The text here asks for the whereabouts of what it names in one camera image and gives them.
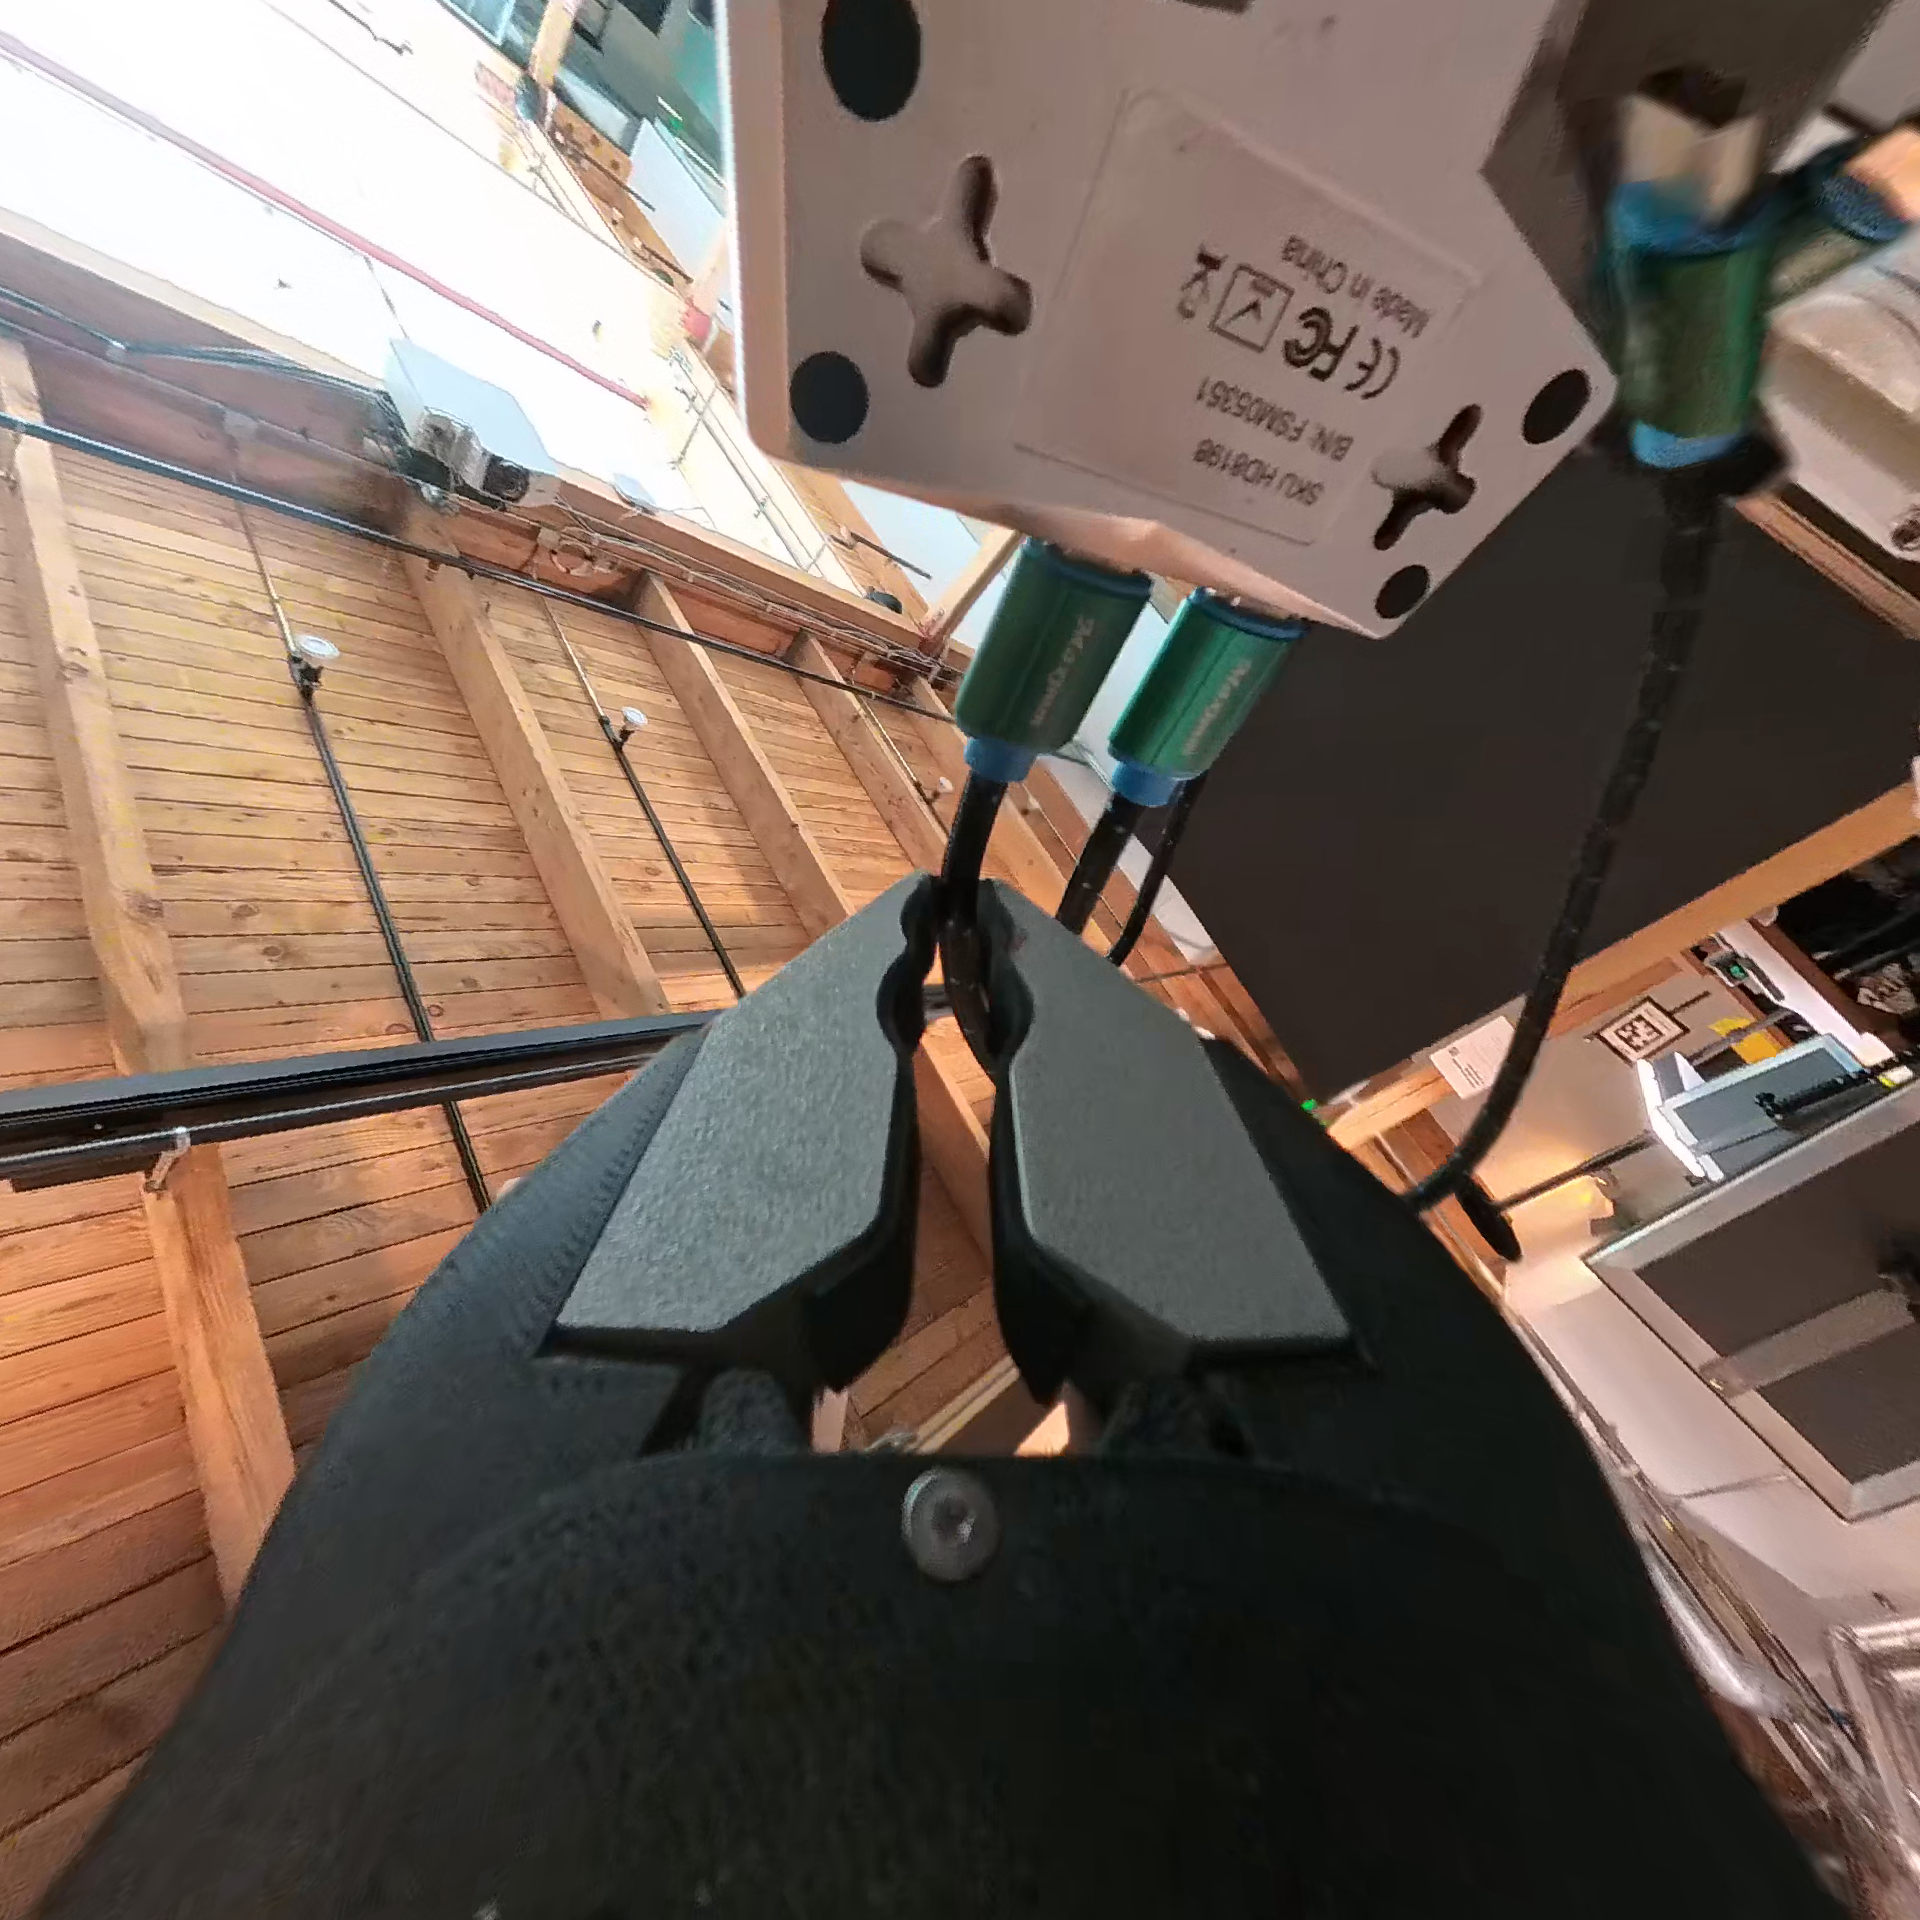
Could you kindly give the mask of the black ceiling rail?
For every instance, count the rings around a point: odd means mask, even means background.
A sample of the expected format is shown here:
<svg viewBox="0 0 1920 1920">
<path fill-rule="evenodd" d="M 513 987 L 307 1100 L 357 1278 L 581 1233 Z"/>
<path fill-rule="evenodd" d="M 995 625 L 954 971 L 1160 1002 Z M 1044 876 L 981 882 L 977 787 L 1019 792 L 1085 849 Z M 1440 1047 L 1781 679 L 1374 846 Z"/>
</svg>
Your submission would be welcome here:
<svg viewBox="0 0 1920 1920">
<path fill-rule="evenodd" d="M 9 1091 L 2 1181 L 34 1190 L 147 1177 L 194 1145 L 626 1075 L 712 1020 L 667 1013 Z"/>
</svg>

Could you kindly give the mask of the white ceiling junction box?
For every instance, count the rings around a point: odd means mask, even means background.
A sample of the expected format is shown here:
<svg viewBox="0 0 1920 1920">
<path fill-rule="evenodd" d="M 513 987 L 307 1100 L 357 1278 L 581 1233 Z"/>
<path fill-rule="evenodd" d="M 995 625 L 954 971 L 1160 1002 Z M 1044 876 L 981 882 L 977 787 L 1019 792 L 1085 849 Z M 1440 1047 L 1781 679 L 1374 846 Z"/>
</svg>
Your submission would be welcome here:
<svg viewBox="0 0 1920 1920">
<path fill-rule="evenodd" d="M 560 498 L 562 471 L 510 390 L 406 337 L 388 344 L 382 385 L 423 478 L 499 507 Z"/>
</svg>

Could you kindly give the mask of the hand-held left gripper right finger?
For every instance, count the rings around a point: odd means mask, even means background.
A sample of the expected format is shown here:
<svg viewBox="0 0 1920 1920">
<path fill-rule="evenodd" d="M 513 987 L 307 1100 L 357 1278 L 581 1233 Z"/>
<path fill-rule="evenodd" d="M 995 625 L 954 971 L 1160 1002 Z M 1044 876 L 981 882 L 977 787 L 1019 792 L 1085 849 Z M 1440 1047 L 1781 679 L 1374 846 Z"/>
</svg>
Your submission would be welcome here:
<svg viewBox="0 0 1920 1920">
<path fill-rule="evenodd" d="M 995 1305 L 1024 1385 L 1322 1359 L 1352 1328 L 1205 1039 L 1020 892 L 977 894 Z"/>
</svg>

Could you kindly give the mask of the silver hdmi switch box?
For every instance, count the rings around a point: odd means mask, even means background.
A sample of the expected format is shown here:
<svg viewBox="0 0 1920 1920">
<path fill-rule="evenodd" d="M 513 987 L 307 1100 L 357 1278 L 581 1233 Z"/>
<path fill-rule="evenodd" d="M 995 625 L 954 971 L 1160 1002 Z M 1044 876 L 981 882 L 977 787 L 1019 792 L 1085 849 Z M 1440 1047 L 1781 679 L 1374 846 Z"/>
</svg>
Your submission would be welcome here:
<svg viewBox="0 0 1920 1920">
<path fill-rule="evenodd" d="M 755 444 L 1388 636 L 1608 417 L 1617 114 L 1885 3 L 716 5 Z"/>
</svg>

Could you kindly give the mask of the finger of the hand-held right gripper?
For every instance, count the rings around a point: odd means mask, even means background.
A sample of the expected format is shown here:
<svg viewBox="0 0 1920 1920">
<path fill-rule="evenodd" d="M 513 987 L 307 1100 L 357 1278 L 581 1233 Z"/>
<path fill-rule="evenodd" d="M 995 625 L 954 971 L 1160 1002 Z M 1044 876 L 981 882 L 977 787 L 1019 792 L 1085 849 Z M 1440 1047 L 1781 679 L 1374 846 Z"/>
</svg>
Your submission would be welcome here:
<svg viewBox="0 0 1920 1920">
<path fill-rule="evenodd" d="M 1915 498 L 1917 247 L 1885 247 L 1779 306 L 1763 396 L 1815 496 Z"/>
</svg>

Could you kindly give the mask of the silver framed black panel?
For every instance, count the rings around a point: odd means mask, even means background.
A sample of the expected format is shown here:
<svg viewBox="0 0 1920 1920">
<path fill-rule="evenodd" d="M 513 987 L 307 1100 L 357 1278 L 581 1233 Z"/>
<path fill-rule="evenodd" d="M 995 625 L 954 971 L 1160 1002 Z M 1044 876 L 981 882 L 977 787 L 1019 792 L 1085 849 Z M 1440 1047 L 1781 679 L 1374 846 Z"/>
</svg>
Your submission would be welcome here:
<svg viewBox="0 0 1920 1920">
<path fill-rule="evenodd" d="M 1917 1502 L 1919 1170 L 1908 1136 L 1782 1165 L 1589 1269 L 1840 1516 Z"/>
</svg>

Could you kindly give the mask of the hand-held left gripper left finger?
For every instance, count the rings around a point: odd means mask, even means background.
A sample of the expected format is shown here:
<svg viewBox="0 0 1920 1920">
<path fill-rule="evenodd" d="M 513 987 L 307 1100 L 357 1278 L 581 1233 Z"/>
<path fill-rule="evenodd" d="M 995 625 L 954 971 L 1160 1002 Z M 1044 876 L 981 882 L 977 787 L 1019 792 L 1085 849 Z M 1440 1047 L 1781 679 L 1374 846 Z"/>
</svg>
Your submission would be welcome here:
<svg viewBox="0 0 1920 1920">
<path fill-rule="evenodd" d="M 938 882 L 900 880 L 716 1013 L 558 1310 L 558 1351 L 850 1387 L 900 1332 Z"/>
</svg>

